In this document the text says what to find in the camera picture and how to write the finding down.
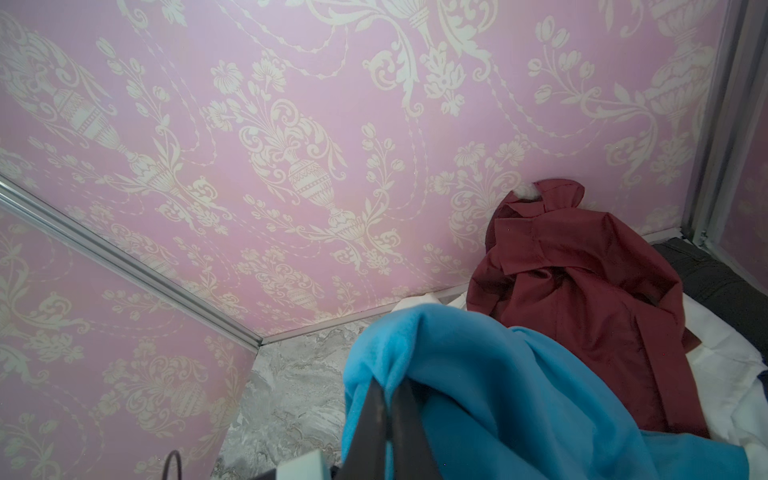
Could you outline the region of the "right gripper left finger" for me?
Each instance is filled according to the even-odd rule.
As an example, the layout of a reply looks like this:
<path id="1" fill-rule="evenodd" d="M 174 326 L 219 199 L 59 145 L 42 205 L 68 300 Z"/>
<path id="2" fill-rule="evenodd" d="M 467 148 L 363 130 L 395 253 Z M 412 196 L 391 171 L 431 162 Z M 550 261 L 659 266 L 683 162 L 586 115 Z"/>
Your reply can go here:
<path id="1" fill-rule="evenodd" d="M 348 455 L 335 475 L 339 480 L 385 480 L 390 415 L 384 390 L 372 379 Z"/>

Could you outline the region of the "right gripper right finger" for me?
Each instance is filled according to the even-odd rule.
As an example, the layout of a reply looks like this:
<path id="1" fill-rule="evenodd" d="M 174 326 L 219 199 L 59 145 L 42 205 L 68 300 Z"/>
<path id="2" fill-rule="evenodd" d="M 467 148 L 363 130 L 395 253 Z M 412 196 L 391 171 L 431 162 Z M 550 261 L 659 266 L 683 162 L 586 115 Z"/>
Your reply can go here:
<path id="1" fill-rule="evenodd" d="M 394 391 L 390 405 L 393 478 L 440 480 L 420 416 L 413 383 L 405 378 Z"/>

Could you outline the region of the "turquoise cloth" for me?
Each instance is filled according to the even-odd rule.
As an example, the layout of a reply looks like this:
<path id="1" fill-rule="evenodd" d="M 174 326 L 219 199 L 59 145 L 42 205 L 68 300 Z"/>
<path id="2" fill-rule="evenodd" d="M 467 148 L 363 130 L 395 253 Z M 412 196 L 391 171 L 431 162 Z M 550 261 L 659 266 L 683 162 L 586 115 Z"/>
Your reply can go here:
<path id="1" fill-rule="evenodd" d="M 390 415 L 413 383 L 441 479 L 745 479 L 738 446 L 641 430 L 564 347 L 479 313 L 423 304 L 390 313 L 353 344 L 343 374 L 346 459 L 372 379 Z"/>

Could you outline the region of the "white cloth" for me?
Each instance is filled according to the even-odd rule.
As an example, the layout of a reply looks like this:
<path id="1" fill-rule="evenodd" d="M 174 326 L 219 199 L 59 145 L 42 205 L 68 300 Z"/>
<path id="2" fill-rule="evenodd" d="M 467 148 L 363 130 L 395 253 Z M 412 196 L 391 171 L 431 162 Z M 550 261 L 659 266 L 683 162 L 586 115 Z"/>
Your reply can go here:
<path id="1" fill-rule="evenodd" d="M 758 377 L 766 365 L 741 334 L 706 307 L 683 296 L 686 326 L 700 344 L 687 359 L 709 434 L 704 439 L 741 447 L 748 459 L 745 479 L 767 475 L 767 400 Z"/>

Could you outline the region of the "dark grey cloth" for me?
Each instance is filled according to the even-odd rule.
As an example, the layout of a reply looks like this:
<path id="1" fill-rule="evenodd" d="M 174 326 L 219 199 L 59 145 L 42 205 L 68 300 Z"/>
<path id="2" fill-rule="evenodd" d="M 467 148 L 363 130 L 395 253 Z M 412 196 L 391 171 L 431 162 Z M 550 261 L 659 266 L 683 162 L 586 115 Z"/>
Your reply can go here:
<path id="1" fill-rule="evenodd" d="M 684 293 L 733 327 L 767 359 L 767 296 L 690 242 L 653 244 L 682 280 Z"/>

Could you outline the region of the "maroon shirt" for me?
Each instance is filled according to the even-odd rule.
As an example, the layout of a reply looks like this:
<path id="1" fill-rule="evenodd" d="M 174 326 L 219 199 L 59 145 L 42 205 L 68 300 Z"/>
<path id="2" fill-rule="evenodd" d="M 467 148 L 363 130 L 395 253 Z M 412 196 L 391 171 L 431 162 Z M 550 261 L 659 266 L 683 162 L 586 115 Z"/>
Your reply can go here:
<path id="1" fill-rule="evenodd" d="M 683 287 L 667 260 L 607 212 L 581 207 L 582 184 L 535 183 L 494 211 L 466 305 L 566 348 L 644 430 L 709 434 L 687 356 Z"/>

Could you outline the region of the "left corner aluminium post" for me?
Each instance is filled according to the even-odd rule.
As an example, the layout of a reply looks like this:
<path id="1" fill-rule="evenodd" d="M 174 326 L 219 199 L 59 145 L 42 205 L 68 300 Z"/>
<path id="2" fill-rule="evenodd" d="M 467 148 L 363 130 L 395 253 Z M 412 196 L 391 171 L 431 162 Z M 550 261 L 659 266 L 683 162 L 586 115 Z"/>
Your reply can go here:
<path id="1" fill-rule="evenodd" d="M 89 259 L 256 352 L 263 339 L 46 202 L 1 178 L 1 205 Z"/>

